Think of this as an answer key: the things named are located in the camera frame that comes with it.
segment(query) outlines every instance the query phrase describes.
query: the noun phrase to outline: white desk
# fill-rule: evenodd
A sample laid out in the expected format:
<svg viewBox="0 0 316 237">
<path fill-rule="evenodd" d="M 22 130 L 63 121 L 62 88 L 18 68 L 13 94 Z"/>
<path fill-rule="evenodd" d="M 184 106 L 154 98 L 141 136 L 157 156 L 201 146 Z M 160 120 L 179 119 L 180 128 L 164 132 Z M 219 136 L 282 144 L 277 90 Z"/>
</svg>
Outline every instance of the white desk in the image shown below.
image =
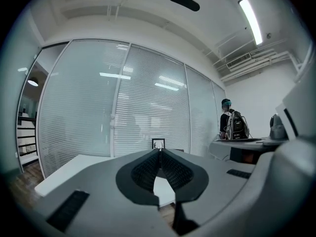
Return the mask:
<svg viewBox="0 0 316 237">
<path fill-rule="evenodd" d="M 106 160 L 115 160 L 115 158 L 78 155 L 38 184 L 35 191 L 44 197 L 81 170 Z M 159 197 L 160 207 L 175 201 L 175 193 L 164 178 L 156 177 L 154 194 Z"/>
</svg>

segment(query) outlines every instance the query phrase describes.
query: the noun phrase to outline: glass partition wall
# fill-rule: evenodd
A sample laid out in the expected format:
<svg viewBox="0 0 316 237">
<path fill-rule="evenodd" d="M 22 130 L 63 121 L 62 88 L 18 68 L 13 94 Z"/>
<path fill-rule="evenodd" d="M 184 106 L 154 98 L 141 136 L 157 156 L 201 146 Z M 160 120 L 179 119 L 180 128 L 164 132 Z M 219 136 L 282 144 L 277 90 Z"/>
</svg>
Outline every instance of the glass partition wall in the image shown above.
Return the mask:
<svg viewBox="0 0 316 237">
<path fill-rule="evenodd" d="M 21 168 L 38 157 L 36 146 L 36 121 L 40 95 L 47 79 L 48 73 L 53 68 L 58 55 L 66 44 L 59 44 L 43 49 L 30 70 L 19 69 L 19 72 L 27 74 L 23 85 L 17 114 L 16 141 L 17 152 Z"/>
<path fill-rule="evenodd" d="M 44 176 L 77 155 L 120 157 L 151 149 L 155 138 L 165 139 L 166 148 L 204 156 L 218 133 L 223 95 L 210 79 L 159 52 L 74 40 L 48 74 L 39 101 Z"/>
</svg>

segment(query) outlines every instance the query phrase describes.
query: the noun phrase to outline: white panel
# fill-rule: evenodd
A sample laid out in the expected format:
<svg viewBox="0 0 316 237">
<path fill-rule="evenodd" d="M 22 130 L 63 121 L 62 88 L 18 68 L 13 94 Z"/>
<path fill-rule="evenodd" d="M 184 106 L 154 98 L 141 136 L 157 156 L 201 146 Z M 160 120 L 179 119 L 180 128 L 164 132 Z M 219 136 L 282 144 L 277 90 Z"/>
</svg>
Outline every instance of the white panel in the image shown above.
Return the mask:
<svg viewBox="0 0 316 237">
<path fill-rule="evenodd" d="M 118 42 L 74 41 L 60 57 L 39 111 L 46 177 L 80 154 L 110 156 L 112 104 L 127 48 Z"/>
<path fill-rule="evenodd" d="M 188 91 L 183 64 L 132 46 L 118 91 L 115 156 L 152 148 L 164 138 L 166 148 L 189 151 Z"/>
<path fill-rule="evenodd" d="M 15 157 L 15 133 L 17 103 L 26 79 L 23 69 L 30 69 L 34 56 L 40 51 L 40 43 L 30 25 L 29 15 L 28 9 L 21 12 L 0 51 L 0 173 L 8 173 L 6 177 L 10 178 L 22 170 L 19 159 Z"/>
<path fill-rule="evenodd" d="M 186 67 L 191 120 L 190 154 L 205 156 L 218 131 L 213 87 L 209 79 Z"/>
<path fill-rule="evenodd" d="M 215 95 L 215 100 L 216 100 L 216 108 L 217 108 L 217 120 L 218 120 L 217 133 L 219 133 L 221 115 L 223 114 L 222 100 L 226 98 L 226 94 L 225 94 L 225 91 L 213 81 L 212 81 L 212 84 L 213 84 L 214 95 Z"/>
</svg>

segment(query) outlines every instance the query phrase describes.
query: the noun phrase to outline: metal frame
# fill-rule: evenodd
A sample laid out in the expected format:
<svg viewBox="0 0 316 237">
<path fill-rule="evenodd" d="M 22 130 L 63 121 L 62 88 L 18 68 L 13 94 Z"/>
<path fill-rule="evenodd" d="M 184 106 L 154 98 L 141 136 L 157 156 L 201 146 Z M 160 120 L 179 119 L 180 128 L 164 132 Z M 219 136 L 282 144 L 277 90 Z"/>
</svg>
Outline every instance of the metal frame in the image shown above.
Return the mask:
<svg viewBox="0 0 316 237">
<path fill-rule="evenodd" d="M 19 107 L 20 107 L 20 104 L 21 104 L 21 98 L 22 98 L 22 94 L 23 94 L 23 90 L 25 88 L 25 84 L 29 78 L 29 74 L 32 70 L 32 68 L 34 67 L 34 64 L 35 62 L 37 61 L 41 51 L 43 50 L 43 48 L 38 52 L 38 54 L 34 57 L 34 62 L 32 63 L 31 67 L 29 70 L 27 70 L 28 72 L 26 73 L 26 76 L 25 76 L 25 80 L 24 80 L 24 83 L 23 83 L 23 86 L 21 88 L 21 92 L 20 92 L 20 98 L 19 98 L 19 102 L 18 102 L 18 105 L 16 107 L 16 120 L 15 120 L 15 141 L 16 141 L 16 153 L 17 153 L 17 159 L 19 161 L 19 164 L 20 164 L 20 170 L 22 171 L 22 173 L 24 173 L 24 169 L 23 169 L 23 165 L 21 163 L 21 159 L 20 159 L 20 153 L 19 153 L 19 147 L 18 147 L 18 136 L 17 136 L 17 132 L 16 130 L 18 129 L 17 127 L 17 123 L 18 123 L 18 117 L 19 117 Z"/>
<path fill-rule="evenodd" d="M 186 75 L 186 82 L 187 82 L 187 92 L 188 92 L 188 106 L 189 106 L 189 154 L 191 154 L 191 140 L 192 140 L 192 133 L 191 133 L 191 113 L 190 113 L 190 99 L 189 99 L 189 87 L 188 87 L 188 76 L 187 76 L 187 66 L 184 64 L 184 73 Z"/>
<path fill-rule="evenodd" d="M 220 127 L 219 127 L 219 119 L 218 119 L 218 111 L 217 111 L 217 103 L 216 103 L 216 96 L 215 96 L 215 90 L 214 90 L 214 85 L 213 85 L 213 81 L 211 80 L 211 84 L 212 84 L 212 89 L 213 89 L 213 93 L 214 93 L 214 99 L 215 99 L 215 106 L 216 106 L 216 114 L 217 114 L 217 130 L 219 131 Z"/>
<path fill-rule="evenodd" d="M 131 43 L 129 43 L 126 55 L 123 59 L 119 75 L 121 76 L 123 74 L 123 69 L 126 64 L 126 60 L 130 51 L 130 47 L 132 46 Z M 115 88 L 115 93 L 114 93 L 114 99 L 113 99 L 113 104 L 112 104 L 112 113 L 111 113 L 111 123 L 110 123 L 110 157 L 114 158 L 114 129 L 115 129 L 115 113 L 117 111 L 117 104 L 118 104 L 118 96 L 119 96 L 119 86 L 120 86 L 120 77 L 117 80 L 117 86 Z"/>
<path fill-rule="evenodd" d="M 35 135 L 36 135 L 36 139 L 35 140 L 36 140 L 36 147 L 38 149 L 38 155 L 39 155 L 39 165 L 40 165 L 40 169 L 41 169 L 41 172 L 43 174 L 44 179 L 46 179 L 46 176 L 45 176 L 45 173 L 44 173 L 44 170 L 43 170 L 43 166 L 42 166 L 42 163 L 41 163 L 41 159 L 40 159 L 40 147 L 39 147 L 39 138 L 38 138 L 38 135 L 39 135 L 39 120 L 40 120 L 40 106 L 41 106 L 41 102 L 42 102 L 42 99 L 43 99 L 43 95 L 44 95 L 44 92 L 45 92 L 46 85 L 47 85 L 47 82 L 49 80 L 49 77 L 52 74 L 52 72 L 53 72 L 53 70 L 54 70 L 54 68 L 56 66 L 56 63 L 59 61 L 60 57 L 63 55 L 63 53 L 65 52 L 65 50 L 67 49 L 67 47 L 70 45 L 71 42 L 72 42 L 72 40 L 68 42 L 68 44 L 64 47 L 64 49 L 58 55 L 56 61 L 54 62 L 52 70 L 47 75 L 47 79 L 46 79 L 46 81 L 44 83 L 43 90 L 41 91 L 40 98 L 39 98 L 38 117 L 37 117 L 38 122 L 36 122 L 36 127 L 35 127 Z"/>
</svg>

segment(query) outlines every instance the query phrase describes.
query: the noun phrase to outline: wooden floor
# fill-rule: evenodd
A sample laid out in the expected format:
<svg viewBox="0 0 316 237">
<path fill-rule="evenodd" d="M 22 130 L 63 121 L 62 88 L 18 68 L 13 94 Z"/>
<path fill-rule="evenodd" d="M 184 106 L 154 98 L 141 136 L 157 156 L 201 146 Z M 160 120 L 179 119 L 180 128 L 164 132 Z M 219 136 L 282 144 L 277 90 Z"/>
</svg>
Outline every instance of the wooden floor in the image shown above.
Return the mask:
<svg viewBox="0 0 316 237">
<path fill-rule="evenodd" d="M 34 188 L 43 180 L 40 163 L 37 161 L 24 167 L 24 173 L 16 177 L 10 183 L 9 188 L 17 203 L 25 208 L 32 209 L 40 198 L 40 195 L 35 192 Z M 159 212 L 168 225 L 172 227 L 175 212 L 174 204 L 161 207 Z"/>
</svg>

